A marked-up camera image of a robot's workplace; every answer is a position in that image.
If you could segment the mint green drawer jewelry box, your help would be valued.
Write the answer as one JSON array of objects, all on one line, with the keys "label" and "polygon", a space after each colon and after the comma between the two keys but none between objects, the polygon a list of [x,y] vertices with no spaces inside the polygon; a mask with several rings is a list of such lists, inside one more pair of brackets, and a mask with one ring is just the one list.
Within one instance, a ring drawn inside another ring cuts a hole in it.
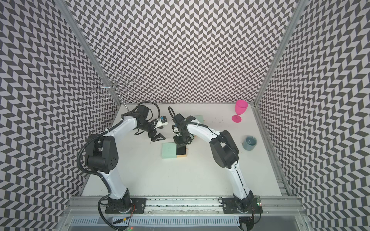
[{"label": "mint green drawer jewelry box", "polygon": [[201,124],[203,124],[204,123],[204,118],[203,118],[203,116],[202,115],[196,115],[196,116],[194,116],[195,118],[196,118],[196,120],[199,122],[199,123],[201,123]]}]

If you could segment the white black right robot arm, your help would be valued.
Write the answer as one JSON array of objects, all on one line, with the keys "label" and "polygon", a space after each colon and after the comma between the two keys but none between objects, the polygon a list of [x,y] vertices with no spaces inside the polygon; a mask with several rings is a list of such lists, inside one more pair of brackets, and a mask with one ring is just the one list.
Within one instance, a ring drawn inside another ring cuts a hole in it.
[{"label": "white black right robot arm", "polygon": [[239,164],[239,150],[231,134],[227,131],[216,131],[199,123],[194,116],[183,117],[170,113],[174,125],[174,142],[178,148],[190,145],[195,137],[201,138],[210,145],[213,159],[218,166],[228,171],[233,188],[233,197],[237,210],[241,213],[254,212],[253,192],[247,186]]}]

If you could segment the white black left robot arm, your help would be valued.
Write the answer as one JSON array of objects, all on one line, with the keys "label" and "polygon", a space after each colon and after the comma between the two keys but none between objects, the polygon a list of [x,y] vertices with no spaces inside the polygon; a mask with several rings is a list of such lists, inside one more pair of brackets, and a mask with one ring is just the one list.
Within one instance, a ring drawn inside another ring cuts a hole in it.
[{"label": "white black left robot arm", "polygon": [[85,152],[85,164],[89,174],[98,176],[107,187],[107,214],[133,213],[134,203],[130,199],[129,189],[123,185],[116,166],[119,162],[117,144],[132,130],[147,132],[152,142],[166,138],[157,132],[167,125],[167,119],[161,116],[159,106],[154,102],[140,102],[137,106],[121,115],[120,121],[100,134],[88,137]]}]

